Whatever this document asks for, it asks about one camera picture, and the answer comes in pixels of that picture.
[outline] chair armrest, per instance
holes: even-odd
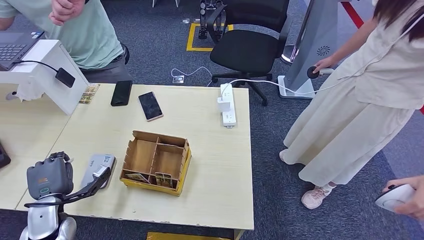
[[[213,13],[210,15],[210,17],[206,21],[207,32],[209,33],[209,36],[212,38],[212,40],[215,44],[217,44],[219,40],[218,40],[217,36],[215,35],[214,24],[215,24],[215,21],[217,20],[217,18],[223,13],[223,11],[226,8],[227,8],[227,5],[219,6],[217,9],[215,9],[215,11],[213,11]]]
[[[285,19],[284,25],[282,26],[281,32],[278,37],[278,52],[275,58],[281,57],[284,51],[284,47],[286,46],[287,38],[289,36],[290,28],[292,27],[292,19],[287,16]]]

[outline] black knob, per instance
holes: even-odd
[[[307,77],[310,79],[316,79],[320,76],[320,72],[314,73],[315,69],[317,69],[316,66],[311,66],[308,70],[307,70]]]

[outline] black office chair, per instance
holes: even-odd
[[[233,73],[214,74],[212,82],[219,78],[250,79],[266,77],[272,81],[269,73],[274,60],[280,58],[286,45],[291,20],[287,16],[289,0],[227,0],[226,5],[218,7],[207,20],[207,31],[215,42],[210,53],[210,60],[223,67],[238,71]],[[220,38],[215,34],[217,19],[225,14],[224,34]],[[232,30],[225,33],[227,25],[248,24],[266,27],[279,33],[279,38],[249,31]],[[245,85],[246,81],[237,81],[234,87]],[[262,98],[262,105],[268,100],[262,91],[253,83],[247,84]]]

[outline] pink sneaker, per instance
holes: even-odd
[[[331,189],[323,189],[320,186],[315,186],[313,190],[305,192],[302,196],[302,203],[308,209],[316,209],[323,203],[323,199],[325,199],[328,195],[330,195]]]

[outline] phone screen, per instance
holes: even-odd
[[[147,121],[152,121],[163,116],[159,103],[156,100],[156,96],[152,91],[138,96],[138,99]]]

